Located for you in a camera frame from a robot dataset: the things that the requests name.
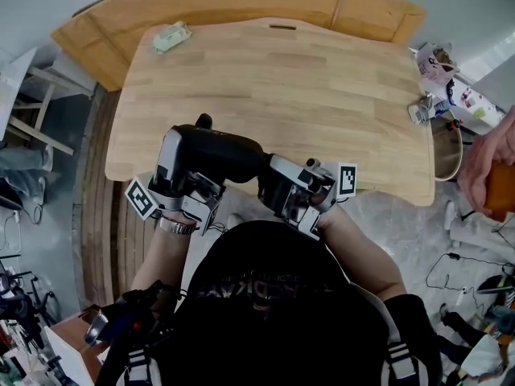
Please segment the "wooden frame stand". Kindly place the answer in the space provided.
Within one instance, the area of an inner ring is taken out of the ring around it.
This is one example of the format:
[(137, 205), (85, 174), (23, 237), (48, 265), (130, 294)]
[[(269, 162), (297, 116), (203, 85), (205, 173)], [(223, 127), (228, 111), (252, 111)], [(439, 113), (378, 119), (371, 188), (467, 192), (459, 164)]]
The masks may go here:
[[(87, 96), (88, 98), (93, 96), (93, 91), (75, 84), (71, 80), (54, 76), (50, 72), (45, 72), (44, 70), (33, 66), (27, 66), (26, 68), (24, 66), (21, 68), (13, 66), (12, 69), (13, 72), (2, 72), (0, 75), (0, 93), (2, 94), (0, 96), (0, 140), (5, 137), (5, 132), (8, 131), (25, 140), (34, 138), (67, 155), (73, 156), (73, 148), (58, 142), (45, 133), (42, 133), (41, 126), (46, 116), (47, 108), (50, 100), (52, 99), (53, 92), (57, 86), (75, 90), (79, 94)], [(36, 102), (30, 105), (17, 105), (16, 100), (19, 94), (19, 89), (21, 88), (21, 84), (27, 74), (40, 78), (41, 80), (46, 80), (49, 85), (42, 102)], [(16, 109), (36, 109), (38, 111), (38, 115), (35, 125), (29, 125), (14, 116), (13, 111)]]

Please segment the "black and yellow helmet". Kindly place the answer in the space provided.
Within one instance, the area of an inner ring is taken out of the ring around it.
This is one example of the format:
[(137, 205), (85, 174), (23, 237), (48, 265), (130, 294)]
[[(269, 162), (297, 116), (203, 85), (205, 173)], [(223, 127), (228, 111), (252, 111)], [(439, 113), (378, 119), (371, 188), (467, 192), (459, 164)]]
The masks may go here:
[(511, 293), (515, 290), (515, 277), (512, 275), (495, 275), (487, 278), (476, 289), (478, 294)]

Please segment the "black zippered case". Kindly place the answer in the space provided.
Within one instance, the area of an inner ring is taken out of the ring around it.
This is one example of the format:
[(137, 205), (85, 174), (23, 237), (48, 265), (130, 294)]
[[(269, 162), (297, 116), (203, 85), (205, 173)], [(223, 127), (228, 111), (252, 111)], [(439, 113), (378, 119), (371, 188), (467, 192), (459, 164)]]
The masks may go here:
[(194, 125), (175, 125), (181, 141), (179, 167), (198, 172), (220, 183), (226, 179), (247, 183), (258, 176), (266, 158), (262, 147), (254, 140), (214, 130), (212, 117), (200, 114)]

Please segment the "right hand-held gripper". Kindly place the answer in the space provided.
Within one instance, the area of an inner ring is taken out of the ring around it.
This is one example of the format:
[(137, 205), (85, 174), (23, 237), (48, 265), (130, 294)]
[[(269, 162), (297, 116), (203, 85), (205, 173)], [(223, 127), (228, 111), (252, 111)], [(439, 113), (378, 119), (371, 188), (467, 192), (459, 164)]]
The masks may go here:
[(320, 216), (338, 203), (356, 195), (358, 166), (338, 162), (324, 164), (309, 158), (304, 166), (278, 154), (270, 157), (277, 173), (257, 177), (259, 200), (275, 216), (312, 240), (319, 240)]

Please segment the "person's right forearm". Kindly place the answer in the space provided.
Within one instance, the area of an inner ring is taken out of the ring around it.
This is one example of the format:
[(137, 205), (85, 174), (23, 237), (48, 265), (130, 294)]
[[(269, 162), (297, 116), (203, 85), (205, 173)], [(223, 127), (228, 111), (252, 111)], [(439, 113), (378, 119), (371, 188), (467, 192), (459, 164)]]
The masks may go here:
[(316, 227), (353, 283), (382, 301), (406, 294), (401, 272), (393, 259), (341, 207), (323, 213)]

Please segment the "person's black shirt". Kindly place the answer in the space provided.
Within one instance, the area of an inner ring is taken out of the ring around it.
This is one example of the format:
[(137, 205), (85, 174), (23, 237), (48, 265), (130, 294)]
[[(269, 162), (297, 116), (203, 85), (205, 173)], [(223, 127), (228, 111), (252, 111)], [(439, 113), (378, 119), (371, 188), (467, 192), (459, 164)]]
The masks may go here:
[(386, 320), (323, 244), (257, 220), (215, 241), (154, 357), (163, 386), (381, 386)]

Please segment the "black bicycle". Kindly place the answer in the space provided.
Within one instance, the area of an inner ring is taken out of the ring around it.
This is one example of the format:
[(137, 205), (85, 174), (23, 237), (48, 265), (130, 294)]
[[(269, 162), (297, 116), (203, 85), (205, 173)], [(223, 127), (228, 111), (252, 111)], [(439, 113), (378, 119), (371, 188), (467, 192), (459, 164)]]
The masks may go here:
[(14, 273), (4, 267), (3, 260), (19, 257), (19, 254), (0, 256), (0, 320), (16, 321), (26, 341), (44, 348), (40, 320), (47, 326), (56, 324), (47, 311), (48, 299), (56, 296), (46, 291), (40, 297), (35, 284), (39, 279), (31, 271)]

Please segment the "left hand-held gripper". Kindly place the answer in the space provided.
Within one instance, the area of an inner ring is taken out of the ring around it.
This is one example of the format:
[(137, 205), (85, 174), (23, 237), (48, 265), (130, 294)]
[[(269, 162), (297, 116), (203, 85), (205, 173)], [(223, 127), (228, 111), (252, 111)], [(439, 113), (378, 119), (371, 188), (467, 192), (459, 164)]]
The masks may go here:
[(170, 129), (163, 138), (154, 174), (134, 177), (125, 197), (142, 220), (157, 220), (180, 212), (194, 220), (196, 230), (203, 235), (214, 222), (225, 186), (200, 173), (185, 174), (182, 143), (181, 134)]

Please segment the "person's left forearm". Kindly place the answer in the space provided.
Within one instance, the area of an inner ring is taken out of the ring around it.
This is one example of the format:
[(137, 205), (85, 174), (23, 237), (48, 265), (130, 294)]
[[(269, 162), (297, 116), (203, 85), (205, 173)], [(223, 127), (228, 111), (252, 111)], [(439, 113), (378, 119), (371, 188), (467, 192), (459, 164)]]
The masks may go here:
[[(182, 212), (172, 212), (166, 217), (173, 220), (187, 218)], [(131, 289), (144, 290), (160, 280), (179, 290), (191, 237), (170, 234), (162, 230), (158, 223), (149, 251), (135, 275)]]

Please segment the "round wicker chair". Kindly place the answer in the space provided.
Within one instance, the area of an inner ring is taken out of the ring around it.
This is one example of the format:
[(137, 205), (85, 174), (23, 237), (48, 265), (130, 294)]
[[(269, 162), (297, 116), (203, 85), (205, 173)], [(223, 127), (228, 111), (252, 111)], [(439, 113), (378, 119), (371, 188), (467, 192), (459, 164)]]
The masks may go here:
[(431, 120), (431, 131), (434, 144), (435, 180), (446, 182), (453, 179), (461, 166), (464, 144), (459, 131), (447, 131), (445, 124), (454, 120), (455, 116), (448, 111)]

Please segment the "white printed plastic bag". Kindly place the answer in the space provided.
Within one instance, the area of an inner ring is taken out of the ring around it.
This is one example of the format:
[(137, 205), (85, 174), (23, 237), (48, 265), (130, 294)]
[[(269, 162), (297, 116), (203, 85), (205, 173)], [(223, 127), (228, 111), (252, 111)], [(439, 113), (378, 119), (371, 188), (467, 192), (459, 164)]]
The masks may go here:
[(445, 86), (459, 72), (458, 64), (451, 58), (451, 43), (425, 43), (416, 54), (423, 79)]

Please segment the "black device with screen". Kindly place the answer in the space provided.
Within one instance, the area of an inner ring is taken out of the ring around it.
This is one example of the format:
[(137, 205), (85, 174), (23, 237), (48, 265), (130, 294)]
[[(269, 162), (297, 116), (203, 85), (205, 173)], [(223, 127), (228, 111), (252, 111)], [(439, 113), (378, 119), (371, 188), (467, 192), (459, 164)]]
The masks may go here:
[(157, 280), (147, 289), (125, 292), (116, 302), (101, 307), (93, 318), (84, 341), (90, 346), (112, 343), (135, 331), (150, 330), (157, 318), (153, 308), (161, 294), (167, 293), (180, 300), (185, 292)]

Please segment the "orange cushion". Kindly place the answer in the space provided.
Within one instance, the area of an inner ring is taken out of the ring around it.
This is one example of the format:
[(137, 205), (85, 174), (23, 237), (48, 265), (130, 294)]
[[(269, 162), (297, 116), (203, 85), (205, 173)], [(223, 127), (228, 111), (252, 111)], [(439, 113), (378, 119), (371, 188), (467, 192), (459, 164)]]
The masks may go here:
[(515, 164), (493, 162), (486, 182), (485, 207), (488, 216), (504, 222), (509, 213), (515, 213)]

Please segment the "silver wristwatch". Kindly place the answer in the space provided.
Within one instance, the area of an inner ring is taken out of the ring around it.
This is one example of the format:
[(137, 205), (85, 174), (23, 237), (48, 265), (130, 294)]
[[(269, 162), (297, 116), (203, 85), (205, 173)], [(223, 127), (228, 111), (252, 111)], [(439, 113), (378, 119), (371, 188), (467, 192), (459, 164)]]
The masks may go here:
[(173, 220), (166, 216), (160, 218), (159, 227), (170, 234), (180, 236), (190, 236), (198, 229), (197, 222), (191, 219)]

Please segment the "brown wooden cabinet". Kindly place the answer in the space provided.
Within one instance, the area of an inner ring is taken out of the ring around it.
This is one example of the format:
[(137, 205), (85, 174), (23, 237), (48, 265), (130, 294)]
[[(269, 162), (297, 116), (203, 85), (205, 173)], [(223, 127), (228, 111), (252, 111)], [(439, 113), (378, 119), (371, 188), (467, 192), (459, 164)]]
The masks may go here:
[(82, 310), (53, 326), (44, 328), (64, 374), (79, 386), (94, 386), (101, 370), (106, 343), (89, 346), (84, 337), (97, 311)]

